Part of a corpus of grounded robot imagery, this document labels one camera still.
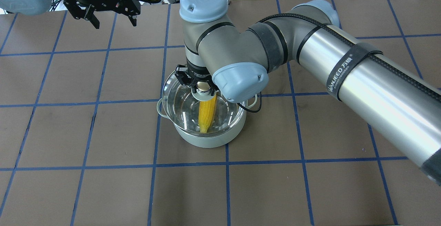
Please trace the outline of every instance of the black clamp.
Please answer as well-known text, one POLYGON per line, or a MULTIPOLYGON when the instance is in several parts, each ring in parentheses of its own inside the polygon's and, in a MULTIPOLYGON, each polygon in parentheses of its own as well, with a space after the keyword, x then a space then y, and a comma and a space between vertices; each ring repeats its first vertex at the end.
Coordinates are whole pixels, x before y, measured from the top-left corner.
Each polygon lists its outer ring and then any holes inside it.
POLYGON ((383 52, 367 42, 360 42, 352 46, 350 50, 343 55, 340 61, 337 62, 329 74, 328 81, 326 82, 328 93, 341 101, 338 92, 340 91, 343 81, 345 81, 349 73, 370 54, 383 54, 383 52))

